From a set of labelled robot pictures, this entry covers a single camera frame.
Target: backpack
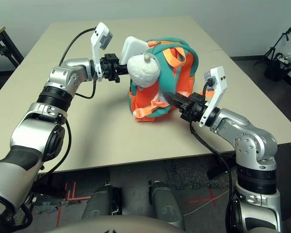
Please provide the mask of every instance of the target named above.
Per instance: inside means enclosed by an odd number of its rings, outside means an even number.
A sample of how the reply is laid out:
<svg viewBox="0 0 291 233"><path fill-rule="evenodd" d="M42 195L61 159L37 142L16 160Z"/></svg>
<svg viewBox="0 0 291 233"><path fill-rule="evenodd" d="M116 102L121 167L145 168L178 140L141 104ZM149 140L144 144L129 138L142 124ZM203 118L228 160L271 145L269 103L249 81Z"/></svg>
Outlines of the backpack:
<svg viewBox="0 0 291 233"><path fill-rule="evenodd" d="M156 56L161 73L152 86L142 90L130 81L129 108L137 121L154 121L173 109L163 99L163 93L192 94L198 67L196 52L184 40L164 37L147 43L147 52Z"/></svg>

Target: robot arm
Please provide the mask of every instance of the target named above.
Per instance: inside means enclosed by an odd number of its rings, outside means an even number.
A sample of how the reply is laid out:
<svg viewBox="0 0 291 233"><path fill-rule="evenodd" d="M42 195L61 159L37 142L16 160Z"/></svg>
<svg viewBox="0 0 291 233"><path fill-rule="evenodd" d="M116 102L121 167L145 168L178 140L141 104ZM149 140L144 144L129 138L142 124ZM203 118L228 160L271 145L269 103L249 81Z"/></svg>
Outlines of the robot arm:
<svg viewBox="0 0 291 233"><path fill-rule="evenodd" d="M216 92L205 106L203 97L197 93L188 98L179 93L166 93L164 97L180 109L181 118L198 121L200 127L208 126L235 149L238 180L237 198L231 203L231 228L236 232L249 232L257 227L282 232L280 194L275 180L276 140L245 117L216 107L227 87L222 67L205 73L205 79L212 79L210 89Z"/></svg>
<svg viewBox="0 0 291 233"><path fill-rule="evenodd" d="M10 152L0 160L0 217L20 208L43 163L59 154L71 100L80 84L93 76L88 59L69 60L50 72L37 102L15 128Z"/></svg>

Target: stuffed animal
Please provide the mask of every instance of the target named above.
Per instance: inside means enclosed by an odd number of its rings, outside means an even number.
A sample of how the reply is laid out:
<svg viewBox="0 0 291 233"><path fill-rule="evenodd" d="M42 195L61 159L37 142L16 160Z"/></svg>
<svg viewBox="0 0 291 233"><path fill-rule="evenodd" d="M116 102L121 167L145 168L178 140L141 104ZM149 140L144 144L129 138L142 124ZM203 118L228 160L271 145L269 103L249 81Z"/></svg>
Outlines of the stuffed animal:
<svg viewBox="0 0 291 233"><path fill-rule="evenodd" d="M140 90L152 86L161 73L160 64L151 53L132 56L127 62L127 70L132 84Z"/></svg>

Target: orange strap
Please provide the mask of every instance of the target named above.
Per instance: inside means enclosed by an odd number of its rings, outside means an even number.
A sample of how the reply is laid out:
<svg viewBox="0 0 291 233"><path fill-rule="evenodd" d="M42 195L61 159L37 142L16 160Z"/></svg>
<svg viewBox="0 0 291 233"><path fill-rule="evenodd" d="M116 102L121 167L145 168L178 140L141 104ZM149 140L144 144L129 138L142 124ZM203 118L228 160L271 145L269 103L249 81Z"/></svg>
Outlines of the orange strap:
<svg viewBox="0 0 291 233"><path fill-rule="evenodd" d="M137 108L135 109L135 111L133 111L133 115L136 118L143 118L147 115L152 114L158 108L165 108L168 106L169 106L168 103L151 100L151 106L145 108Z"/></svg>
<svg viewBox="0 0 291 233"><path fill-rule="evenodd" d="M164 57L166 58L166 61L168 62L169 65L171 65L172 67L181 67L181 66L185 65L185 63L186 63L185 53L184 53L183 48L177 47L175 49L182 57L184 57L184 61L181 62L176 57L174 57L173 54L171 53L170 49L163 50L163 54L164 54Z"/></svg>
<svg viewBox="0 0 291 233"><path fill-rule="evenodd" d="M214 96L214 91L206 91L206 97L212 98Z"/></svg>

